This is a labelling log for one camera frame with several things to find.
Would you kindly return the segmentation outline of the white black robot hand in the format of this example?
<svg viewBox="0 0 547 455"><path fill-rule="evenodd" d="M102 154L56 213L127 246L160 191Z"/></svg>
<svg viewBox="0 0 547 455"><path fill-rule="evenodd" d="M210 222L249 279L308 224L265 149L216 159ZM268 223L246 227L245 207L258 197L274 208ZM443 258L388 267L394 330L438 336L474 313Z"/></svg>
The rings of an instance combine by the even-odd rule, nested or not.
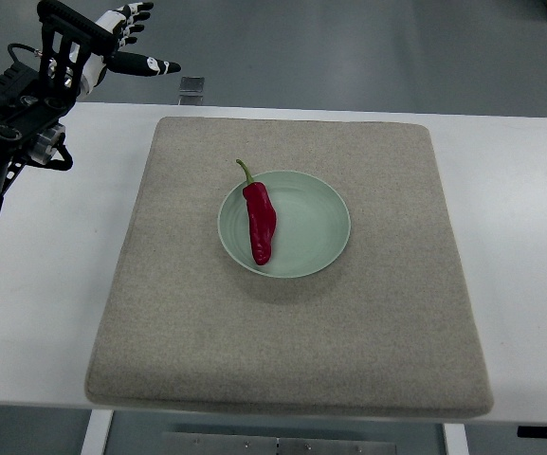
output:
<svg viewBox="0 0 547 455"><path fill-rule="evenodd" d="M96 21L96 25L113 35L116 45L111 53L104 56L92 54L88 59L82 70L81 98L89 95L103 81L108 71L130 76L154 77L181 70L178 63L124 50L137 41L137 35L144 30L143 22L150 18L153 8L154 3L147 1L125 4L107 10Z"/></svg>

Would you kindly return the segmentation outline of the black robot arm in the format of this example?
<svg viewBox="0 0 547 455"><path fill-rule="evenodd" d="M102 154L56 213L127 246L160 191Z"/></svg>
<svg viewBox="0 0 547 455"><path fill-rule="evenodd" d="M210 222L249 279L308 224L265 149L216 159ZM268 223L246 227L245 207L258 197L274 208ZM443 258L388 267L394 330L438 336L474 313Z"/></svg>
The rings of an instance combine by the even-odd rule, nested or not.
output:
<svg viewBox="0 0 547 455"><path fill-rule="evenodd" d="M20 61L0 75L0 212L4 196L26 167L68 171L73 158L59 122L81 93L82 71L93 55L112 54L111 31L60 1L37 6L42 24L40 65Z"/></svg>

